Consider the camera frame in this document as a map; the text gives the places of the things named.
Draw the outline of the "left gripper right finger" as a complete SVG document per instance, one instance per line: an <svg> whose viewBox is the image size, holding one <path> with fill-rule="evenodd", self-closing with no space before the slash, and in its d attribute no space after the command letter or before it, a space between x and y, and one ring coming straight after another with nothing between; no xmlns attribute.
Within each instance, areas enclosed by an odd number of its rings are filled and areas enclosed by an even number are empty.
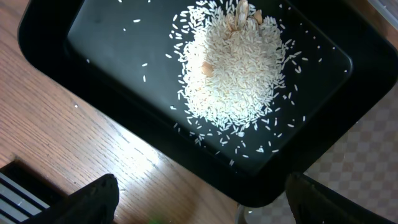
<svg viewBox="0 0 398 224"><path fill-rule="evenodd" d="M394 224L301 173L288 176L285 193L297 223Z"/></svg>

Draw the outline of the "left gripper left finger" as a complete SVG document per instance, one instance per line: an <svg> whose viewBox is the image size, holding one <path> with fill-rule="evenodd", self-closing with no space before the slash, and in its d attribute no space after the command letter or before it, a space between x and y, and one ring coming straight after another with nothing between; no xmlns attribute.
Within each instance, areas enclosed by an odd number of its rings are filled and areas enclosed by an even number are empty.
<svg viewBox="0 0 398 224"><path fill-rule="evenodd" d="M112 224L118 203L117 178L105 174L24 223Z"/></svg>

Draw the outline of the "rice food waste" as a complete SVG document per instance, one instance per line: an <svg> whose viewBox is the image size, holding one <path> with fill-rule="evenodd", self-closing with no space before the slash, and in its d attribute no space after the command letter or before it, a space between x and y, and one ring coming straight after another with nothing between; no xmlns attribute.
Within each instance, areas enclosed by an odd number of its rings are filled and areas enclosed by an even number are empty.
<svg viewBox="0 0 398 224"><path fill-rule="evenodd" d="M349 77L352 61L287 1L113 1L115 78L133 108L255 171Z"/></svg>

